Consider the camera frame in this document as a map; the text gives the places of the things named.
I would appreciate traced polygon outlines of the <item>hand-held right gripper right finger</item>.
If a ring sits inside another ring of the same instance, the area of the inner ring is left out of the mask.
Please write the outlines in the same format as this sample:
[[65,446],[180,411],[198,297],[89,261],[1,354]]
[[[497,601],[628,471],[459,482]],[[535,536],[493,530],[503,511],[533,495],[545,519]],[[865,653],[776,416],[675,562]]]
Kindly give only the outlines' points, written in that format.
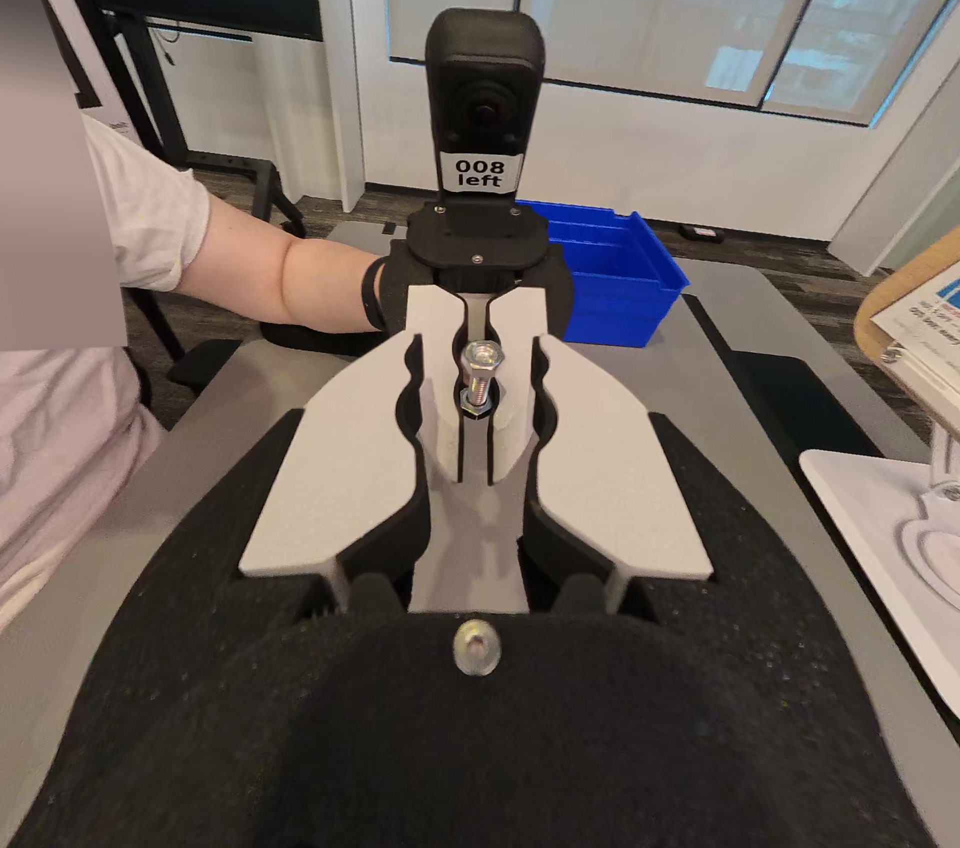
[[606,606],[636,579],[708,581],[714,566],[645,405],[552,335],[534,340],[535,446],[523,553],[562,589],[586,576]]

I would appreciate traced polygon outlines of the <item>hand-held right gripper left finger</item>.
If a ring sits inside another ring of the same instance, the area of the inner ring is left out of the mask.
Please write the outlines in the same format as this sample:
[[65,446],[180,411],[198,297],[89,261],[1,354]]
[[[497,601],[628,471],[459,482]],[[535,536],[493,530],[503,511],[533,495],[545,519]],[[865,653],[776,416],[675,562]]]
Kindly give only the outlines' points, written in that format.
[[239,560],[244,577],[321,577],[335,602],[366,574],[412,578],[430,539],[424,379],[422,336],[400,333],[318,390]]

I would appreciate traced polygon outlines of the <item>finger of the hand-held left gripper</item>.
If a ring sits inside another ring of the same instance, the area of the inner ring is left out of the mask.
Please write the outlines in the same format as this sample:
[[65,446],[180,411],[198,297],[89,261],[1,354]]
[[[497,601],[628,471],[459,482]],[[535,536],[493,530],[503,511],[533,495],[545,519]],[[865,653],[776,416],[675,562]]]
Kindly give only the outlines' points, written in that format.
[[436,285],[408,290],[406,327],[422,343],[418,435],[434,467],[453,483],[462,477],[461,350],[467,317],[467,305],[457,294]]
[[488,482],[494,485],[510,475],[534,435],[534,354],[535,342],[548,332],[546,291],[515,288],[488,303],[486,313],[503,354],[487,429]]

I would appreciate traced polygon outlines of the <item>silver hex bolt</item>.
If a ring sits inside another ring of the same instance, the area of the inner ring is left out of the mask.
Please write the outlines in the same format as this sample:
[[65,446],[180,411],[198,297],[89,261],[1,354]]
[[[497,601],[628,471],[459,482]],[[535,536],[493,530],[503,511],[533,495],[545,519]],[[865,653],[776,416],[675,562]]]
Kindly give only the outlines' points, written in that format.
[[460,355],[458,399],[461,389],[467,388],[474,403],[484,401],[487,394],[495,401],[497,375],[504,362],[505,354],[496,341],[477,339],[467,343]]

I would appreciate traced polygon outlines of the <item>blue plastic bin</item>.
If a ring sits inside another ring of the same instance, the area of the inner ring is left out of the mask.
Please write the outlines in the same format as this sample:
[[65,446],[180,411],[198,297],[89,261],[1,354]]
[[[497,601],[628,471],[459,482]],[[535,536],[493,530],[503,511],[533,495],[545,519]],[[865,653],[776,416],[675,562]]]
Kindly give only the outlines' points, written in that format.
[[644,347],[689,279],[637,213],[529,201],[573,284],[565,342]]

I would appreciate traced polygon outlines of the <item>person's left forearm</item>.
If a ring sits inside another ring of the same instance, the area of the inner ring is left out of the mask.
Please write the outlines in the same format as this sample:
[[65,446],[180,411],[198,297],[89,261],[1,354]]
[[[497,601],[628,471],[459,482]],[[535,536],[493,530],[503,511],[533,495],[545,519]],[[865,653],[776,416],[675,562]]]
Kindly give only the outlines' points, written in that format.
[[377,257],[300,239],[210,195],[205,235],[176,293],[270,324],[329,334],[372,332],[364,276]]

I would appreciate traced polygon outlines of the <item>white document stand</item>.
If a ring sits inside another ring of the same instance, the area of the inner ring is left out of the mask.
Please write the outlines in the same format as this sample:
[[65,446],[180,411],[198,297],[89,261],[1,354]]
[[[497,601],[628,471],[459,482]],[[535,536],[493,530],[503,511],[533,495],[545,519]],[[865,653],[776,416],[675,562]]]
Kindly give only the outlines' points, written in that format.
[[918,341],[881,363],[934,424],[926,462],[806,450],[800,468],[937,695],[959,714],[958,372]]

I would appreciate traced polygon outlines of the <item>black monitor stand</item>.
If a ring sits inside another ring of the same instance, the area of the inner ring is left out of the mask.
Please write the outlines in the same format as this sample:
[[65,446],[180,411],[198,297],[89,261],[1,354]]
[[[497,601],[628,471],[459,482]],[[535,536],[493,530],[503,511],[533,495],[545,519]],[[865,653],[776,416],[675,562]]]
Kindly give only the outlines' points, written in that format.
[[136,84],[133,89],[136,95],[133,121],[144,146],[178,169],[222,172],[246,178],[253,184],[250,213],[270,222],[274,211],[278,211],[283,218],[281,227],[297,238],[305,238],[304,216],[284,193],[280,172],[271,160],[202,151],[189,146],[146,19],[129,12],[106,11],[102,15],[109,33],[125,45],[131,62],[126,75]]

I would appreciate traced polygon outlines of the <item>printed instruction sheet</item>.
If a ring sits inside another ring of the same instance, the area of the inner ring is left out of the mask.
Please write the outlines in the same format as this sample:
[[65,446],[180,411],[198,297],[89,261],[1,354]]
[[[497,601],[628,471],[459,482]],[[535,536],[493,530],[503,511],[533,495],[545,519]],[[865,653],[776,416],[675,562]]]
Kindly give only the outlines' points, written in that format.
[[959,386],[959,263],[874,314],[871,322],[951,386]]

